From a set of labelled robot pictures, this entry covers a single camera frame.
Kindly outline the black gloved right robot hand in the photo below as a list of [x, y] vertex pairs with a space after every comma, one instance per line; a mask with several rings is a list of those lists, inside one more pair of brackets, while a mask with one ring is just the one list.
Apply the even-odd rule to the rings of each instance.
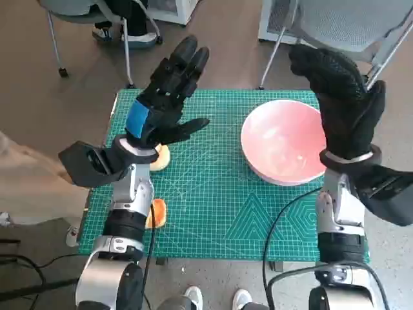
[[369, 153], [385, 109], [386, 83], [367, 88], [355, 62], [333, 50], [295, 45], [288, 56], [292, 73], [307, 78], [317, 97], [327, 150], [345, 160]]

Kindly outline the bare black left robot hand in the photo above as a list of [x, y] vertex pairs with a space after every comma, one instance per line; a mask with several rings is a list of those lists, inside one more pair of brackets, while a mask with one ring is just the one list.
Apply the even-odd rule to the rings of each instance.
[[128, 142], [141, 149], [190, 139], [209, 124], [207, 118], [179, 120], [186, 98], [192, 96], [208, 62], [210, 50], [197, 47], [196, 36], [184, 38], [150, 76], [150, 82], [134, 100], [125, 123]]

